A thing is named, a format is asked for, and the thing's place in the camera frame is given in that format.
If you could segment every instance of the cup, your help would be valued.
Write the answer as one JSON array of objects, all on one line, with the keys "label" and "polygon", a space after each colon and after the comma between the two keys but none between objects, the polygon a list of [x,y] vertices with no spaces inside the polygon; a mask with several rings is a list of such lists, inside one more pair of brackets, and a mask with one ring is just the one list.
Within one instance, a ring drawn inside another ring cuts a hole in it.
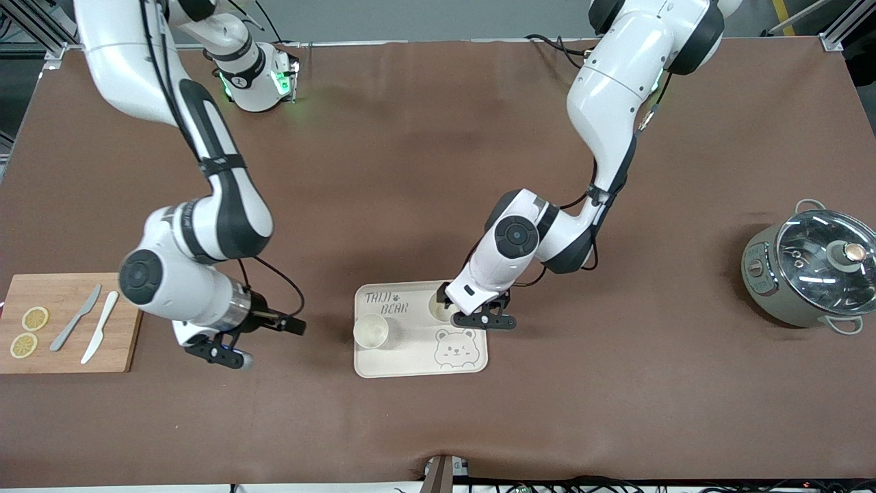
[{"label": "cup", "polygon": [[377,313],[363,315],[353,324],[353,339],[365,349],[377,349],[389,339],[389,324]]},{"label": "cup", "polygon": [[429,299],[429,313],[432,314],[432,318],[439,322],[445,324],[449,323],[450,319],[453,318],[453,314],[458,311],[459,309],[456,308],[455,304],[451,304],[448,308],[444,308],[444,303],[438,303],[438,293],[433,294]]}]

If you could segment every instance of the robotic arm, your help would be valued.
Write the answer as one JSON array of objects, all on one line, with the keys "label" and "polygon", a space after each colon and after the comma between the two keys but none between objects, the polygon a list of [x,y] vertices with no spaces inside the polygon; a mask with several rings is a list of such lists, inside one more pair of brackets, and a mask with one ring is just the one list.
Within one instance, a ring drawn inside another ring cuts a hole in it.
[{"label": "robotic arm", "polygon": [[294,101],[298,59],[255,42],[244,23],[226,12],[227,2],[171,0],[168,7],[169,24],[204,45],[226,95],[241,109],[267,111],[281,101]]},{"label": "robotic arm", "polygon": [[[149,216],[140,244],[122,263],[119,286],[141,310],[171,319],[187,352],[243,368],[251,357],[235,349],[241,333],[266,326],[302,334],[305,325],[270,310],[257,292],[214,268],[220,261],[258,255],[271,238],[273,221],[215,102],[189,79],[166,32],[169,18],[185,14],[183,4],[75,3],[88,67],[103,98],[135,118],[178,126],[212,189],[209,196]],[[254,90],[264,87],[257,84]],[[228,345],[225,336],[231,337]]]},{"label": "robotic arm", "polygon": [[508,290],[533,258],[556,274],[576,272],[587,263],[605,215],[626,183],[638,108],[664,69],[693,72],[715,53],[724,31],[724,15],[710,0],[593,0],[589,18],[604,36],[566,100],[569,119],[597,164],[587,200],[572,216],[527,189],[504,194],[463,271],[439,289],[438,299],[461,311],[455,325],[513,328],[513,317],[502,310]]}]

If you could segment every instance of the electric pot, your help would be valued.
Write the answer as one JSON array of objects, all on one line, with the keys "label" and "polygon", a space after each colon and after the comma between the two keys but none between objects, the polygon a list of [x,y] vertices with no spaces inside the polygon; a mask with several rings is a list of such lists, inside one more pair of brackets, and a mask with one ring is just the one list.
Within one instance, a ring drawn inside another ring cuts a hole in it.
[{"label": "electric pot", "polygon": [[[801,211],[803,204],[816,208]],[[876,310],[876,237],[857,219],[804,199],[792,218],[748,242],[742,277],[773,317],[854,335],[864,327],[861,316]],[[843,330],[837,322],[854,328]]]}]

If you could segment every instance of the lemon slice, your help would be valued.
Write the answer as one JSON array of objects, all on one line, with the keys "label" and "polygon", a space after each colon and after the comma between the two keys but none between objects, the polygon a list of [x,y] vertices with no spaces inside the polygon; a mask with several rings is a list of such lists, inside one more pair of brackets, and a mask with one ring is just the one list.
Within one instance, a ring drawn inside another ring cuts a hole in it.
[{"label": "lemon slice", "polygon": [[20,360],[33,354],[37,350],[37,334],[25,332],[19,334],[9,346],[9,353],[13,358]]},{"label": "lemon slice", "polygon": [[49,310],[41,306],[34,306],[25,312],[21,318],[21,326],[26,331],[34,332],[46,326],[49,321]]}]

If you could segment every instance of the tray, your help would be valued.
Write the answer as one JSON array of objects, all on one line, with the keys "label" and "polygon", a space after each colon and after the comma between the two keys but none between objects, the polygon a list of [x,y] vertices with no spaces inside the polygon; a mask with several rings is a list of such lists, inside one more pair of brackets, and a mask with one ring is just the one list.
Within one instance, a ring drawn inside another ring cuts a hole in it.
[{"label": "tray", "polygon": [[461,329],[434,303],[444,281],[365,284],[356,292],[356,319],[377,313],[389,324],[389,339],[377,349],[355,342],[353,367],[364,378],[476,373],[487,366],[486,331]]}]

